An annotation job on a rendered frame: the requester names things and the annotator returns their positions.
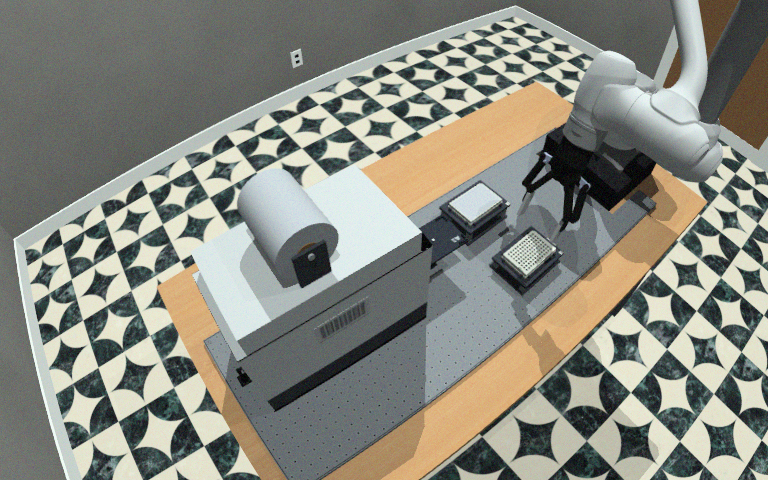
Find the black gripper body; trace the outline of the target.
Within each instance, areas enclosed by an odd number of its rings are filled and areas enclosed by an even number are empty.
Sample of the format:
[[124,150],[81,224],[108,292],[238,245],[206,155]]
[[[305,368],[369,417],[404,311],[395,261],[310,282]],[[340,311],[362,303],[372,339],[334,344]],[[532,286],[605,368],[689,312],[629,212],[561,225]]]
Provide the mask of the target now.
[[564,173],[569,173],[569,185],[579,182],[581,177],[583,178],[583,172],[593,153],[577,147],[563,136],[556,154],[550,159],[551,170],[557,166],[561,167],[561,170],[553,176],[553,179],[559,181],[564,186]]

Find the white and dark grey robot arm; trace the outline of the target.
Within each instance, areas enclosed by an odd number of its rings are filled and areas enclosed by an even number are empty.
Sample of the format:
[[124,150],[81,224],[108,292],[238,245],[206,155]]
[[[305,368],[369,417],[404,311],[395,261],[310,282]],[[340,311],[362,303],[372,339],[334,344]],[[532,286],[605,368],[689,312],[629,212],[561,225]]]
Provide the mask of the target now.
[[670,5],[681,58],[676,84],[659,90],[630,59],[599,53],[563,135],[617,173],[644,153],[677,177],[705,182],[723,159],[719,116],[768,37],[768,0],[739,0],[708,61],[698,0]]

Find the light grey cylindrical roll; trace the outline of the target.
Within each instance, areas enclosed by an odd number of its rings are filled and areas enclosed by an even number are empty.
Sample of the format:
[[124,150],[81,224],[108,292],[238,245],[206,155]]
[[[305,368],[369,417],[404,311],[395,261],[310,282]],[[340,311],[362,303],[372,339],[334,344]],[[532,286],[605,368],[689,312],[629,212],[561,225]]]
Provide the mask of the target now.
[[248,180],[237,210],[283,278],[298,279],[291,257],[305,244],[324,239],[329,259],[337,248],[337,229],[284,169],[267,169]]

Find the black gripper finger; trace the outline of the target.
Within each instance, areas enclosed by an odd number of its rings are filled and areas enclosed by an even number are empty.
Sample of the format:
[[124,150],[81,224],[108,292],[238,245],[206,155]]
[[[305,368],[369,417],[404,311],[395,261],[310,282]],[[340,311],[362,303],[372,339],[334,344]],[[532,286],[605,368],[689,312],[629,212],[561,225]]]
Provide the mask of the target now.
[[[553,156],[549,155],[548,152],[541,153],[539,156],[539,160],[536,163],[536,165],[532,168],[532,170],[529,172],[529,174],[526,176],[526,178],[522,181],[522,185],[526,187],[526,193],[522,199],[522,204],[517,212],[517,215],[523,215],[525,214],[534,194],[535,190],[541,187],[543,184],[548,182],[550,179],[553,178],[553,176],[558,173],[561,170],[560,166],[557,166],[553,168],[550,172],[548,172],[545,176],[540,178],[538,181],[532,184],[532,181],[536,178],[536,176],[539,174],[539,172],[543,169],[543,167],[546,165],[545,163],[549,163],[550,159]],[[531,180],[530,180],[531,179]],[[530,180],[530,182],[529,182]]]
[[[591,183],[587,183],[582,177],[579,181],[579,193],[576,199],[576,203],[573,209],[573,193],[575,189],[575,183],[572,185],[569,185],[570,183],[570,174],[564,173],[564,208],[563,208],[563,218],[560,220],[556,230],[554,231],[552,237],[550,238],[550,242],[554,242],[558,239],[559,235],[561,234],[561,231],[563,231],[568,222],[571,222],[572,224],[576,223],[580,219],[580,215],[584,206],[584,202],[587,196],[587,192],[592,187]],[[572,213],[573,210],[573,213]]]

